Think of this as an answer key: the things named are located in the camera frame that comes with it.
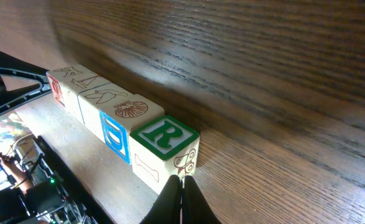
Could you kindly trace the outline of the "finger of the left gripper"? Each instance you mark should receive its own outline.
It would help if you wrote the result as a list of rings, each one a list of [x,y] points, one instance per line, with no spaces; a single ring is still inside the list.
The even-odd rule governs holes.
[[[0,51],[0,116],[49,94],[46,72]]]

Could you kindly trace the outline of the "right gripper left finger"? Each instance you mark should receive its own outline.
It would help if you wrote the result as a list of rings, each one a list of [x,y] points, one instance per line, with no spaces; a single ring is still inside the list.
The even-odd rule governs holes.
[[[141,224],[179,224],[182,199],[182,182],[171,175]]]

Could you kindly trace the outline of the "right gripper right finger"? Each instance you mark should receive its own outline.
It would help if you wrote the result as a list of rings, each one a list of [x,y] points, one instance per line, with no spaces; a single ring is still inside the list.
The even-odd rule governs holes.
[[[183,224],[221,224],[192,176],[185,177],[182,190]]]

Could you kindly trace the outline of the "red number 6 block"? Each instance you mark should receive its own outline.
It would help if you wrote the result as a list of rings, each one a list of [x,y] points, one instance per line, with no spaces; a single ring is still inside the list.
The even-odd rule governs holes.
[[[72,78],[81,77],[87,73],[87,71],[88,70],[82,65],[73,65],[46,72],[53,97],[64,108],[67,107],[67,82],[70,82]]]

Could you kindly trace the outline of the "red sided block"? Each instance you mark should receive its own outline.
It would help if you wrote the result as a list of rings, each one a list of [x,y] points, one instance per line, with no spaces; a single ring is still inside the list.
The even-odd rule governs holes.
[[[129,137],[135,173],[159,194],[171,175],[184,179],[195,173],[199,132],[169,115],[160,116]]]

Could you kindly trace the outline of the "blue letter D block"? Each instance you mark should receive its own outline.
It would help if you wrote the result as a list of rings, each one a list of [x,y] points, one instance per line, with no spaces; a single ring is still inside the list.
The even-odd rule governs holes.
[[[130,133],[164,114],[163,107],[138,94],[105,106],[99,118],[106,145],[130,164]]]

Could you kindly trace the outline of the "green sided wooden block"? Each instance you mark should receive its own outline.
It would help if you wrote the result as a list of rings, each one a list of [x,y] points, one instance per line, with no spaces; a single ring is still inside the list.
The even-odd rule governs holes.
[[[107,106],[115,105],[117,102],[125,100],[131,95],[132,93],[114,83],[108,83],[84,93],[79,97],[84,120],[83,124],[97,138],[104,142],[99,111]]]

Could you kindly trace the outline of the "person's hand in background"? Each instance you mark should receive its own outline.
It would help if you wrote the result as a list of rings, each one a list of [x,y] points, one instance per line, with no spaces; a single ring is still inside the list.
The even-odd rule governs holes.
[[[7,169],[11,169],[15,166],[15,158],[12,156],[3,155],[2,153],[0,153],[0,161],[2,166]]]

